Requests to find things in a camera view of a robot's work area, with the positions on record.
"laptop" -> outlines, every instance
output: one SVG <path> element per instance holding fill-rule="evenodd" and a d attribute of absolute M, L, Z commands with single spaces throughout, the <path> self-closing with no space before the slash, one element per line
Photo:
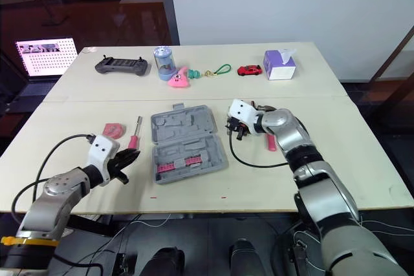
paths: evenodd
<path fill-rule="evenodd" d="M 71 37 L 16 41 L 28 85 L 8 112 L 33 112 L 78 56 Z"/>

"game controller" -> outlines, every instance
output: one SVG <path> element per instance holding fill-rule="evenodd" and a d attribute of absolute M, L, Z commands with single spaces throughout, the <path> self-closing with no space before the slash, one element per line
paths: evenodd
<path fill-rule="evenodd" d="M 107 58 L 95 65 L 95 69 L 100 74 L 107 72 L 129 72 L 136 74 L 137 76 L 143 76 L 147 70 L 148 62 L 143 58 L 139 59 L 119 59 L 119 58 Z"/>

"white table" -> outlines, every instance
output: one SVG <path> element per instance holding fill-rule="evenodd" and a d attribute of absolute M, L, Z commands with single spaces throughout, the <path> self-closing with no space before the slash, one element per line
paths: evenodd
<path fill-rule="evenodd" d="M 260 76 L 237 75 L 242 65 L 263 64 L 266 50 L 295 48 L 297 69 L 293 80 L 268 81 Z M 49 92 L 45 101 L 120 101 L 120 100 L 208 100 L 231 98 L 307 98 L 347 96 L 336 76 L 314 43 L 263 43 L 252 45 L 203 45 L 173 47 L 177 66 L 201 72 L 217 70 L 222 64 L 232 72 L 212 78 L 191 80 L 188 89 L 173 89 L 158 78 L 154 47 L 99 47 L 96 52 L 83 49 L 78 58 Z M 94 66 L 106 56 L 148 61 L 147 76 L 99 74 Z"/>
<path fill-rule="evenodd" d="M 262 105 L 289 108 L 308 128 L 324 159 L 337 172 L 360 209 L 413 207 L 414 201 L 385 152 L 347 96 L 249 98 Z M 231 99 L 184 100 L 186 107 L 207 104 L 213 111 L 218 135 L 229 167 L 222 171 L 157 185 L 152 181 L 149 120 L 152 114 L 172 109 L 176 100 L 45 102 L 35 111 L 0 158 L 3 188 L 0 210 L 9 211 L 14 195 L 35 179 L 52 146 L 76 133 L 100 133 L 106 122 L 127 125 L 119 139 L 126 147 L 142 115 L 141 149 L 138 160 L 125 169 L 130 182 L 113 180 L 97 187 L 74 209 L 76 213 L 232 212 L 295 211 L 297 191 L 289 167 L 253 169 L 236 162 L 228 147 L 224 128 Z M 265 137 L 234 140 L 240 158 L 253 164 L 284 162 L 278 151 L 265 148 Z M 84 165 L 89 144 L 84 138 L 62 145 L 49 160 L 42 177 L 64 173 Z M 21 197 L 17 210 L 30 206 L 31 191 Z"/>

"red toy car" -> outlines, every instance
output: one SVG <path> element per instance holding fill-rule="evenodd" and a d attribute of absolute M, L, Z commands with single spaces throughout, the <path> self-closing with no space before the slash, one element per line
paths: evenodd
<path fill-rule="evenodd" d="M 261 74 L 263 71 L 261 70 L 259 65 L 248 65 L 248 66 L 242 66 L 239 69 L 237 69 L 237 73 L 239 76 L 246 76 L 249 74 Z"/>

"glass window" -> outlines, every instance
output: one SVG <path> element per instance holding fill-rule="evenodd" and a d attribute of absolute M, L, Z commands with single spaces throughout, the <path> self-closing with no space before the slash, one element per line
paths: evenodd
<path fill-rule="evenodd" d="M 83 47 L 170 45 L 163 0 L 1 0 L 1 50 L 22 71 L 15 42 L 73 37 Z"/>

